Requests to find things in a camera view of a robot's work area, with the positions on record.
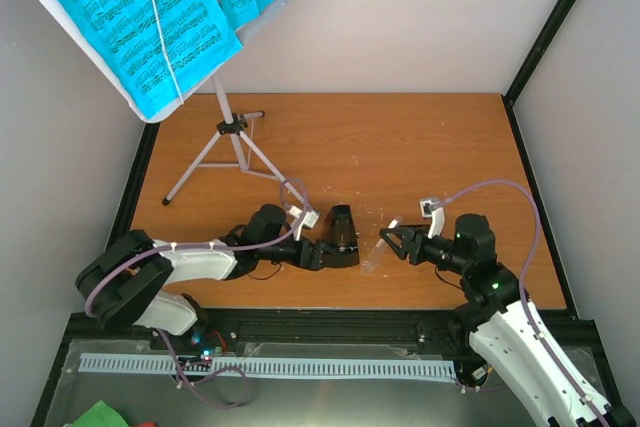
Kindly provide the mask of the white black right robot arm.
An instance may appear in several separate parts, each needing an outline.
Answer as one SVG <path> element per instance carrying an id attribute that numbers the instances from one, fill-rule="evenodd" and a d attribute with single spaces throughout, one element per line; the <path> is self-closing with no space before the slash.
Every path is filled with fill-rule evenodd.
<path id="1" fill-rule="evenodd" d="M 498 373 L 536 425 L 635 425 L 631 412 L 601 394 L 555 340 L 523 281 L 499 261 L 485 216 L 459 216 L 451 239 L 431 235 L 426 225 L 385 228 L 379 237 L 401 260 L 459 275 L 466 302 L 454 311 L 455 336 Z"/>

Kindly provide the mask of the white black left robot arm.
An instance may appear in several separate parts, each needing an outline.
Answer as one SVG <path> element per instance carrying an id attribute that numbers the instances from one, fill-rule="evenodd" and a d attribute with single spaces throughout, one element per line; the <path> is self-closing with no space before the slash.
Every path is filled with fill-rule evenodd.
<path id="1" fill-rule="evenodd" d="M 203 243 L 154 240 L 131 230 L 76 277 L 85 312 L 106 330 L 132 326 L 159 329 L 186 349 L 208 337 L 205 314 L 188 294 L 169 294 L 168 285 L 192 281 L 230 281 L 250 275 L 261 261 L 316 272 L 359 263 L 358 237 L 347 205 L 331 208 L 323 236 L 302 236 L 317 215 L 296 206 L 265 204 L 247 224 Z"/>

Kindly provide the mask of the black metronome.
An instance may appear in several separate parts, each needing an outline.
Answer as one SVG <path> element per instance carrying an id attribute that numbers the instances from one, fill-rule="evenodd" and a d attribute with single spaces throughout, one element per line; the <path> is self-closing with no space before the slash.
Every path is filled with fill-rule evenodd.
<path id="1" fill-rule="evenodd" d="M 333 206 L 324 224 L 323 240 L 345 246 L 350 252 L 350 266 L 360 264 L 358 234 L 349 205 Z"/>

